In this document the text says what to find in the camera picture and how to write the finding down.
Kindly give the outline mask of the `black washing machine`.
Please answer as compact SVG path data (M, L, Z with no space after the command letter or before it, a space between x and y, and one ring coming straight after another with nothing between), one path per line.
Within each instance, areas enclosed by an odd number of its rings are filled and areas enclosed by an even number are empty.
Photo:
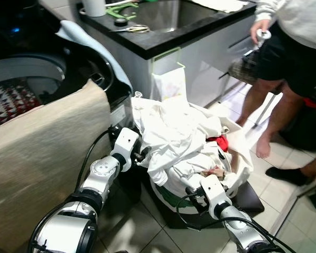
M112 128L131 128L131 90L92 48L57 36L60 20L38 0L0 0L0 82L25 78L41 106L94 82L105 92Z

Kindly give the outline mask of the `white garment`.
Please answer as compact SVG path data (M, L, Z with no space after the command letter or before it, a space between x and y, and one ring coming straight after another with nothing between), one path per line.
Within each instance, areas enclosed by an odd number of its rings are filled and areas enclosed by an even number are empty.
M131 103L141 147L149 149L141 166L147 168L153 183L164 186L169 179L215 169L218 151L207 145L207 139L230 131L220 116L182 98L132 98Z

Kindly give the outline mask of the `plaid cushion stool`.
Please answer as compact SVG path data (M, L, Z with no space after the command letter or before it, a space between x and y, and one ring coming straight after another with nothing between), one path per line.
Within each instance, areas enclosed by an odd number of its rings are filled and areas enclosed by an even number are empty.
M228 75L244 83L254 85L257 82L256 64L259 53L250 51L232 62L228 69Z

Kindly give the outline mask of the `scissors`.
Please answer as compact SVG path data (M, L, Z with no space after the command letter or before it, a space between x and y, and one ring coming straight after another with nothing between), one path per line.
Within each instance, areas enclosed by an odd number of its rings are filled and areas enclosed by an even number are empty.
M149 32L150 27L146 26L146 25L132 25L132 26L128 26L128 27L123 27L122 29L117 29L114 30L113 32L134 32L134 33L145 33L145 32Z

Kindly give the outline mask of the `light blue cloth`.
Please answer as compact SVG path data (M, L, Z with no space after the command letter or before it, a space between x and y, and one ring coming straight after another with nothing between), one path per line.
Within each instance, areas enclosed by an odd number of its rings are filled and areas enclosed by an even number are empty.
M114 76L122 83L126 84L127 87L134 92L131 85L131 81L126 75L126 72L122 69L121 65L117 62L115 57L110 53L103 44L95 40L87 32L85 32L78 24L72 22L71 20L60 20L59 31L56 32L57 36L63 39L72 41L73 43L78 43L83 46L87 46L96 51L102 58L110 64Z

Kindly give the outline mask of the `red white patterned clothes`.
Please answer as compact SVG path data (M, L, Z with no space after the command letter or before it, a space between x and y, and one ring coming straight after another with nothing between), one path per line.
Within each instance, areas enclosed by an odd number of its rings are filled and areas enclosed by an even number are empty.
M41 105L25 78L0 82L0 125Z

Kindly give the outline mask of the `silver handheld controller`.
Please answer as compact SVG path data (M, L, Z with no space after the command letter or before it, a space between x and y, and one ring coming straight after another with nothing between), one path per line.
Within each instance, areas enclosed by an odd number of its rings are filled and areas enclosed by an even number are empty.
M269 40L272 34L270 31L263 31L262 29L258 29L256 31L256 37L259 44L264 43L264 41Z

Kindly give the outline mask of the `person's right hand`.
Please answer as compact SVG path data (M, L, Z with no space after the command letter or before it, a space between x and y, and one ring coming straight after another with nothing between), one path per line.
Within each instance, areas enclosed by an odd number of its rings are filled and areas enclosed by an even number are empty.
M270 20L259 20L256 21L252 27L250 28L250 38L254 42L256 46L261 46L261 44L258 43L257 37L256 37L256 31L258 29L262 29L263 31L268 31L270 27Z

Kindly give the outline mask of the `white cylinder roll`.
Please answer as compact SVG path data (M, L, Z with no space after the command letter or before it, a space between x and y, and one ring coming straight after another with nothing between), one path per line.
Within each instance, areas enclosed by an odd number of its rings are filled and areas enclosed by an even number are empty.
M106 0L82 0L84 15L101 17L106 14Z

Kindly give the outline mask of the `person in black shorts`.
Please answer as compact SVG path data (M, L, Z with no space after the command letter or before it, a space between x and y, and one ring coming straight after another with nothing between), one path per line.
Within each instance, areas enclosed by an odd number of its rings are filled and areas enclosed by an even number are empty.
M316 87L316 0L257 0L256 21L270 20L272 36L264 41L256 64L257 82L247 92L237 124L264 103L266 95L287 84L301 96ZM256 155L267 158L271 137L279 130L274 112L256 143Z

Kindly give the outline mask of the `black stool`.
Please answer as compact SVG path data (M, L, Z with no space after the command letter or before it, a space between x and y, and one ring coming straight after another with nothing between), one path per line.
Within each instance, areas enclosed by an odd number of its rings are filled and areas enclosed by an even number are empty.
M165 187L158 187L153 181L151 181L147 168L141 166L134 166L132 169L139 171L139 177L142 180L146 192L148 192L151 200L156 205L160 216L163 217L166 222L166 226L171 229L186 229L187 226L181 220L197 225L206 226L211 224L214 219L206 212L199 214L189 200L180 202L180 198L184 195L184 192L178 195L174 195ZM245 182L239 188L235 197L232 198L233 205L240 211L244 211L251 217L258 215L265 210L261 199L256 194L252 186Z

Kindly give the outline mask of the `white plastic bag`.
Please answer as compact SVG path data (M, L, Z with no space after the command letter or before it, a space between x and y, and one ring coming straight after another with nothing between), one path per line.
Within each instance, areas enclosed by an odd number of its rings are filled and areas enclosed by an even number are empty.
M180 99L187 101L185 89L185 66L180 65L164 74L152 74L159 94L159 101Z

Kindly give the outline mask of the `red garment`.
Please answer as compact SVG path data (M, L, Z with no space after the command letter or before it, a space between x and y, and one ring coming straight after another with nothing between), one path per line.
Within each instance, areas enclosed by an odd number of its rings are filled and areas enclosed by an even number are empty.
M228 152L229 142L225 135L220 135L219 137L209 137L205 139L206 143L216 143L216 146L219 147L223 152Z

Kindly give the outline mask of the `black countertop with sink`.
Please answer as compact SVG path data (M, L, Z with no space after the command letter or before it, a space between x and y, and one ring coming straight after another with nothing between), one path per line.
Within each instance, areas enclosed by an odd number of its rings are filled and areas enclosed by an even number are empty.
M129 23L125 27L140 24L150 27L151 31L113 32L123 27L115 26L115 17L108 14L101 17L80 14L79 17L84 24L148 60L169 49L186 46L213 32L252 18L256 8L256 3L250 2L240 11L226 14L191 0L139 0L135 3L138 3L138 8L127 8L126 11L135 11L136 17L127 20Z

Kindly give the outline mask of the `floral patterned garment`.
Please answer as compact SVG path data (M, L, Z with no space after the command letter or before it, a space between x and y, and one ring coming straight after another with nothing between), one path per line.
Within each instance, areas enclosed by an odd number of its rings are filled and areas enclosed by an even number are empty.
M227 171L224 168L219 167L219 166L214 166L206 171L203 171L201 173L201 175L204 177L214 175L214 176L218 177L219 179L221 179L221 178L225 178L226 173L227 173Z

